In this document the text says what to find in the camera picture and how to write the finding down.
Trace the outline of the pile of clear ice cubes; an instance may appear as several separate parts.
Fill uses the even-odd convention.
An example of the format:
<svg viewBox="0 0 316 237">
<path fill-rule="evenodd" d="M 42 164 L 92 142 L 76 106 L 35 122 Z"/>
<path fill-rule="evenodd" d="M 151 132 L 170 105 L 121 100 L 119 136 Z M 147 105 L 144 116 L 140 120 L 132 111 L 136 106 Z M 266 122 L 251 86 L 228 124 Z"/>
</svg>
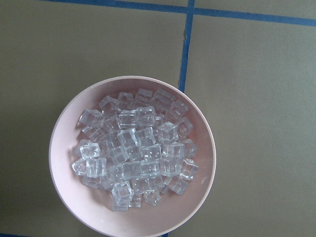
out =
<svg viewBox="0 0 316 237">
<path fill-rule="evenodd" d="M 114 211 L 182 195 L 198 171 L 188 111 L 163 89 L 106 96 L 78 120 L 85 139 L 74 148 L 72 171 L 84 186 L 109 191 Z"/>
</svg>

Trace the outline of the pink bowl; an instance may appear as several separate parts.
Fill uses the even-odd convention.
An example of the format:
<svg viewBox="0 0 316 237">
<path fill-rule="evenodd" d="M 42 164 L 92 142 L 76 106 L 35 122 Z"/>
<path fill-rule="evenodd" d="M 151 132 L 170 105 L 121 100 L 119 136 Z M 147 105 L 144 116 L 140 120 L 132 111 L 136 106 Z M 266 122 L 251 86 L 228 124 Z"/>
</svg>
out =
<svg viewBox="0 0 316 237">
<path fill-rule="evenodd" d="M 156 207 L 143 203 L 129 211 L 112 211 L 111 198 L 105 190 L 83 186 L 71 170 L 73 150 L 83 137 L 77 126 L 84 109 L 93 109 L 105 96 L 119 92 L 164 89 L 189 106 L 193 123 L 191 139 L 197 145 L 194 160 L 199 169 L 183 195 L 167 193 Z M 75 96 L 59 116 L 49 146 L 49 166 L 55 188 L 66 207 L 90 228 L 111 237 L 156 237 L 188 221 L 204 203 L 214 180 L 216 149 L 213 134 L 197 105 L 177 88 L 157 79 L 121 76 L 100 81 Z"/>
</svg>

